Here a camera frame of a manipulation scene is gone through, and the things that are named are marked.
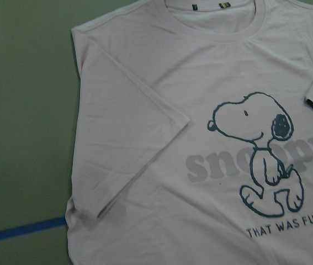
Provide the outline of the pink Snoopy t-shirt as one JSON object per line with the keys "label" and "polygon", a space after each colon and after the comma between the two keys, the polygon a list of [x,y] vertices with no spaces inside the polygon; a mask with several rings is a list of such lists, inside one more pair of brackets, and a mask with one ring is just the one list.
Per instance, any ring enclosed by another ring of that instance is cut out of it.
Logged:
{"label": "pink Snoopy t-shirt", "polygon": [[138,1],[72,29],[73,264],[313,264],[313,6]]}

